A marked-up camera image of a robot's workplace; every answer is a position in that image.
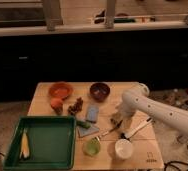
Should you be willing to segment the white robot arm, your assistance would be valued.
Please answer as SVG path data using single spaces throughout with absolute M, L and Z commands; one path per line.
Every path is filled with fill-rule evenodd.
M 133 116 L 136 111 L 148 114 L 188 136 L 188 111 L 149 98 L 150 90 L 143 83 L 135 83 L 121 94 L 118 111 Z

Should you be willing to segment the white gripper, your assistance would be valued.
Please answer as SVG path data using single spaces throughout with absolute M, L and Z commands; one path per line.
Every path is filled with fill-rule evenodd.
M 121 120 L 130 120 L 134 113 L 135 109 L 131 108 L 130 106 L 126 105 L 125 103 L 120 103 L 117 107 L 116 112 L 116 121 L 119 122 Z

